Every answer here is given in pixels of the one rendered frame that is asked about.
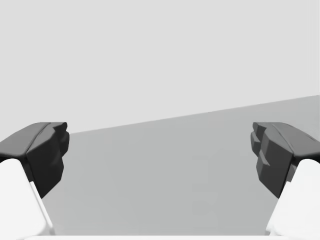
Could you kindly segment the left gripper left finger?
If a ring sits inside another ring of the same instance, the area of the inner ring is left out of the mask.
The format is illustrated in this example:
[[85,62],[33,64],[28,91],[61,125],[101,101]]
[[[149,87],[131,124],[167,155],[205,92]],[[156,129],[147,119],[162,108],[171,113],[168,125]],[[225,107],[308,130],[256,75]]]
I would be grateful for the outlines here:
[[67,127],[37,122],[0,141],[0,236],[56,234],[43,198],[62,179]]

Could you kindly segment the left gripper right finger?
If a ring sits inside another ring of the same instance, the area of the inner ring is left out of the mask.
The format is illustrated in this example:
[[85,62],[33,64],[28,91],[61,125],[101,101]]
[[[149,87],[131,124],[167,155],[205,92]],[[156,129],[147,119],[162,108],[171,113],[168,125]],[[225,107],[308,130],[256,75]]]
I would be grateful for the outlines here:
[[266,232],[320,236],[320,141],[283,122],[252,127],[258,179],[278,199]]

